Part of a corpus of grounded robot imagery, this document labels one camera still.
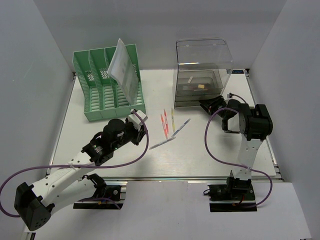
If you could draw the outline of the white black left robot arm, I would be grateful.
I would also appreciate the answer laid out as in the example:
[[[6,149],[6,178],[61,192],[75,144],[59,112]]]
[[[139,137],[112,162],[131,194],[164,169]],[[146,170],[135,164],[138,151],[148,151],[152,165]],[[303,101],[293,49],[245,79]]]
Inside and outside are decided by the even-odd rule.
[[[30,231],[44,226],[57,211],[77,201],[106,200],[107,185],[96,173],[114,152],[132,143],[139,145],[148,136],[146,117],[130,114],[125,120],[111,119],[66,165],[32,184],[21,183],[14,208]]]

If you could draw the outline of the dark red pen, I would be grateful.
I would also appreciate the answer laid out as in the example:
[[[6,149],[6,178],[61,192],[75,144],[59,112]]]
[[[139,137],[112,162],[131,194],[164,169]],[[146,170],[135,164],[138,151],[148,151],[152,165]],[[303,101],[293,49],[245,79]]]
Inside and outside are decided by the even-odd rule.
[[[183,91],[207,91],[208,89],[207,88],[199,89],[198,85],[184,85],[182,87],[182,90]]]

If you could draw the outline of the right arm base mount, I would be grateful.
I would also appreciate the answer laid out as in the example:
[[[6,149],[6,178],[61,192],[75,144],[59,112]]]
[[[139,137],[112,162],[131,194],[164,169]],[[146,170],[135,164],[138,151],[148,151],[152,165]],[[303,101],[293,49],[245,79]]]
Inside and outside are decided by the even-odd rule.
[[[241,180],[231,174],[224,184],[209,184],[203,195],[209,198],[212,213],[257,211],[251,179]]]

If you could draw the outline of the light blue pen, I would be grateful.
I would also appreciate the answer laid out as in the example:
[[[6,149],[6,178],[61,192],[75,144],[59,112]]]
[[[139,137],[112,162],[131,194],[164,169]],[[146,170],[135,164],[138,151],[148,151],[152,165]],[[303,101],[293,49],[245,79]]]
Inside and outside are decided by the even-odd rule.
[[[172,134],[172,138],[175,137],[189,122],[190,122],[190,118],[188,120],[186,120],[173,134]]]

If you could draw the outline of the clear acrylic drawer cabinet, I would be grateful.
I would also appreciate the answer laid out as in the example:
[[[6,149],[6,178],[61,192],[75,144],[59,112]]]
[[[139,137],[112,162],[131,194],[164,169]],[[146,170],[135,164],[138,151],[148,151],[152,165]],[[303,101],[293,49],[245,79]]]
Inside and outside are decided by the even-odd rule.
[[[219,37],[182,39],[176,41],[175,49],[174,108],[195,107],[200,100],[222,95],[234,68],[227,41]],[[196,85],[205,85],[207,90],[183,90],[183,86]]]

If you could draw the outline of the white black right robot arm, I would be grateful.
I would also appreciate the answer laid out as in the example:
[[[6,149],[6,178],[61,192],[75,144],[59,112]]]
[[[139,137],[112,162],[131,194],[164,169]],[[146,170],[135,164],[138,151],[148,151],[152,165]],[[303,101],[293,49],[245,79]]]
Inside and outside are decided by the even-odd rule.
[[[240,150],[231,176],[241,181],[251,179],[257,152],[273,131],[273,122],[266,105],[251,107],[246,102],[226,100],[223,96],[200,100],[199,105],[208,115],[221,117],[221,128],[225,133],[241,134]]]

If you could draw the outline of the grey clear pen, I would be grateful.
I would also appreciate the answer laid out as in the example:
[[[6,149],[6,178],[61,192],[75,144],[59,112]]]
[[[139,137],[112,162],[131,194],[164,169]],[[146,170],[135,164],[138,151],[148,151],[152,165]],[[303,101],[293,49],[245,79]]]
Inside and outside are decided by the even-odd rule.
[[[155,149],[155,148],[157,148],[157,147],[160,147],[160,146],[162,146],[162,145],[164,145],[164,144],[166,144],[166,143],[168,143],[168,142],[170,142],[170,141],[173,141],[173,140],[175,140],[175,139],[176,139],[175,136],[170,137],[170,138],[168,138],[168,139],[166,139],[166,140],[164,140],[164,141],[161,141],[161,142],[159,142],[159,143],[157,143],[157,144],[155,144],[155,145],[152,145],[151,147],[149,147],[149,150],[152,150],[152,149]]]

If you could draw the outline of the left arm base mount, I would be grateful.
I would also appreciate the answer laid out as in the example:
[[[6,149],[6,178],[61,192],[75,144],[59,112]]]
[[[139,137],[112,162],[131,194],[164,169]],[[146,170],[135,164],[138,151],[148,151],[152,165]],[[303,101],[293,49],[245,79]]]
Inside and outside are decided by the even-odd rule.
[[[125,187],[106,183],[96,173],[84,175],[82,180],[90,181],[93,184],[93,194],[85,197],[87,200],[80,200],[73,204],[76,210],[120,210],[125,200]]]

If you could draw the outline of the clear plastic document folder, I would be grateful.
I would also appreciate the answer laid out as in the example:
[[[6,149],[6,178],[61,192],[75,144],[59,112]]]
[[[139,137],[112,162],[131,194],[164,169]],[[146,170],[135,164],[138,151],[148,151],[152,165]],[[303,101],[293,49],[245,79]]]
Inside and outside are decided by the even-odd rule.
[[[138,97],[139,79],[128,50],[119,38],[107,74],[116,80],[126,100],[135,105]]]

